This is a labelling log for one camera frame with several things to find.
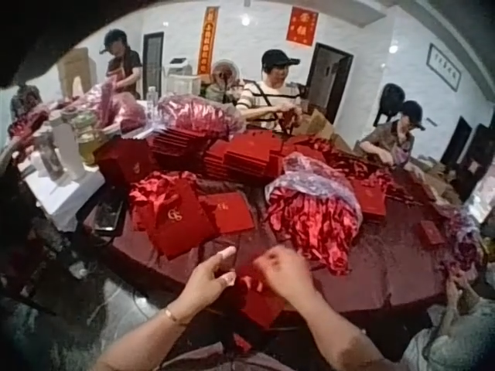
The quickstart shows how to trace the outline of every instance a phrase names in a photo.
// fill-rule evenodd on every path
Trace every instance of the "gold bracelet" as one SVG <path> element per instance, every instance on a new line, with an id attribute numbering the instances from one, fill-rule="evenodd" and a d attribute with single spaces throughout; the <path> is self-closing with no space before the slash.
<path id="1" fill-rule="evenodd" d="M 173 315 L 173 313 L 170 311 L 170 309 L 169 309 L 168 306 L 165 307 L 165 315 L 167 317 L 169 317 L 170 318 L 170 321 L 172 321 L 176 325 L 182 326 L 182 327 L 186 327 L 187 326 L 186 323 L 182 323 L 181 321 L 179 321 L 179 319 L 177 319 L 177 317 L 175 315 Z"/>

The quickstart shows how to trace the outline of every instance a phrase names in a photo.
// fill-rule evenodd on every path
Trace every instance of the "smartphone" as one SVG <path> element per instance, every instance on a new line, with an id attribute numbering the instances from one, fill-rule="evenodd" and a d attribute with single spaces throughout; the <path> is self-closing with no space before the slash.
<path id="1" fill-rule="evenodd" d="M 125 219 L 125 198 L 115 188 L 108 189 L 96 206 L 93 231 L 99 236 L 122 234 Z"/>

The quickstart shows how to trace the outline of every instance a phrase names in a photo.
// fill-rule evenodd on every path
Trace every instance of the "black cap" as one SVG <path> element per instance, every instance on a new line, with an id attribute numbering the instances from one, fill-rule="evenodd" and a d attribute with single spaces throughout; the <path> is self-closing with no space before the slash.
<path id="1" fill-rule="evenodd" d="M 118 40 L 121 40 L 124 45 L 127 45 L 127 35 L 124 31 L 121 29 L 111 29 L 108 31 L 103 41 L 105 48 L 100 50 L 100 54 L 107 52 L 110 49 L 110 45 Z"/>
<path id="2" fill-rule="evenodd" d="M 289 58 L 287 54 L 279 49 L 270 49 L 263 54 L 261 58 L 261 64 L 263 69 L 272 67 L 285 67 L 285 66 L 297 66 L 301 63 L 301 60 L 295 60 Z"/>
<path id="3" fill-rule="evenodd" d="M 401 113 L 404 116 L 409 117 L 409 121 L 416 128 L 425 130 L 425 127 L 421 123 L 423 119 L 423 109 L 415 100 L 407 100 L 402 104 Z"/>

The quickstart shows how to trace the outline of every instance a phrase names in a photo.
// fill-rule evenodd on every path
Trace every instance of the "white tablecloth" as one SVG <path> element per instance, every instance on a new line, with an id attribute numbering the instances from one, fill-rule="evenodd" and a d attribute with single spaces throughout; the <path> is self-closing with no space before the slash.
<path id="1" fill-rule="evenodd" d="M 127 133 L 125 138 L 145 138 L 152 133 L 152 129 L 145 128 Z M 22 172 L 30 166 L 29 160 L 19 165 Z M 63 232 L 76 230 L 76 213 L 90 197 L 104 184 L 103 175 L 97 166 L 86 167 L 86 175 L 77 182 L 70 180 L 66 174 L 56 182 L 48 176 L 40 176 L 34 171 L 24 178 L 32 194 L 38 200 L 38 207 L 43 209 L 46 216 L 56 228 Z"/>

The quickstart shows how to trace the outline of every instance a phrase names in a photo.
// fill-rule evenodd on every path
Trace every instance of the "wall picture frame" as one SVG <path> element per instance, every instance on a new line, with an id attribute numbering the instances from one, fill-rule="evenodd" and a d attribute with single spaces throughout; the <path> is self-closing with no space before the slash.
<path id="1" fill-rule="evenodd" d="M 457 91 L 459 89 L 461 71 L 433 43 L 430 43 L 426 65 L 439 75 L 452 90 Z"/>

